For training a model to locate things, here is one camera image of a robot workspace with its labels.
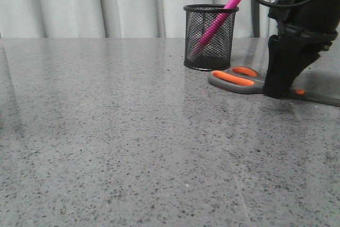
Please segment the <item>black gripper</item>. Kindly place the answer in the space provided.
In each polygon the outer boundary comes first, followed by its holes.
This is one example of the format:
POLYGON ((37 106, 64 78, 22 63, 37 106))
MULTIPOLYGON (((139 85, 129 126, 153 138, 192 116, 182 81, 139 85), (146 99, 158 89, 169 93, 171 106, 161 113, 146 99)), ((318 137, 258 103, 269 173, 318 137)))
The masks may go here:
POLYGON ((339 0, 279 0, 269 4, 278 34, 268 41, 264 94, 283 97, 295 78, 337 37, 339 0))

